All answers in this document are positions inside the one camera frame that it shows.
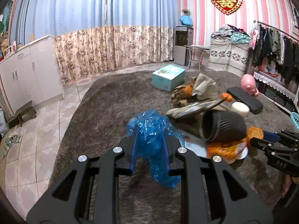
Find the white lace trim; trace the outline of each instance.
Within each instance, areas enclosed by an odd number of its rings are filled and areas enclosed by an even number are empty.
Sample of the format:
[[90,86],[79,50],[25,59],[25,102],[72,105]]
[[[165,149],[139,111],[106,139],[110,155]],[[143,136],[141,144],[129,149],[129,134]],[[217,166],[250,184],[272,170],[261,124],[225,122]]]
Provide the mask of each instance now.
[[275,82],[274,80],[272,80],[271,78],[268,78],[266,76],[263,76],[259,73],[257,73],[255,71],[254,73],[254,78],[269,85],[270,87],[273,87],[274,89],[276,89],[277,91],[281,92],[282,94],[284,94],[285,96],[287,96],[289,99],[291,99],[292,101],[294,101],[295,99],[295,94],[292,93],[291,91],[287,90],[283,85],[280,85],[279,83]]

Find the cardboard box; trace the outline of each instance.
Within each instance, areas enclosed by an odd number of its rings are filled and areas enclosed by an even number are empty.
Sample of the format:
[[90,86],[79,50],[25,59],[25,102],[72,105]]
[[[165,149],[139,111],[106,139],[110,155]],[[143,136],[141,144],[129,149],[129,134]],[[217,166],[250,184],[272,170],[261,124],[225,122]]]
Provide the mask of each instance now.
[[185,69],[174,65],[167,65],[152,73],[152,85],[170,92],[185,79]]

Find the black pot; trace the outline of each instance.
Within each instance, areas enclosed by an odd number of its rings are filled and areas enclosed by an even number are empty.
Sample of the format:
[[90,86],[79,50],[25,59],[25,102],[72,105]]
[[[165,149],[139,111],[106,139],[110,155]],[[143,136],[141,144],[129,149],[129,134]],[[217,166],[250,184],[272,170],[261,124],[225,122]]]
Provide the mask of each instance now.
[[201,127],[204,138],[208,141],[238,141],[247,136],[244,118],[232,111],[205,112]]

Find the black case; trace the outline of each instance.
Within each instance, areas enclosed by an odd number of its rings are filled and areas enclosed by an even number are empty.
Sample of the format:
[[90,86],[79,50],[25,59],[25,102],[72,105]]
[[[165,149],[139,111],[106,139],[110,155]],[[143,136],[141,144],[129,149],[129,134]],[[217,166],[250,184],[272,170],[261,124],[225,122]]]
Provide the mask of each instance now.
[[263,109],[263,104],[254,96],[249,95],[239,87],[230,87],[226,90],[237,101],[246,104],[250,112],[257,114]]

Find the gray carpet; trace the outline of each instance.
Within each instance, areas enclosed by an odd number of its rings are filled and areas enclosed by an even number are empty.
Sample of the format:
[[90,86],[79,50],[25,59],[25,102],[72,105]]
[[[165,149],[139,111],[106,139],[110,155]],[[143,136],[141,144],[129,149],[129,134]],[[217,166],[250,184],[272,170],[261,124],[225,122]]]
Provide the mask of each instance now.
[[[229,72],[205,72],[219,92],[238,86],[240,78]],[[187,78],[197,72],[186,73]],[[294,130],[289,117],[263,96],[264,109],[246,118],[248,127],[267,131]],[[95,157],[117,146],[125,136],[128,120],[137,113],[155,108],[165,114],[172,108],[170,93],[151,86],[151,73],[113,75],[94,82],[73,115],[59,148],[50,184],[81,154]],[[261,151],[250,149],[244,159],[231,164],[263,202],[273,208],[280,197],[282,173],[266,163]],[[121,223],[179,223],[180,185],[166,189],[150,176],[146,161],[138,160],[132,177],[120,177]]]

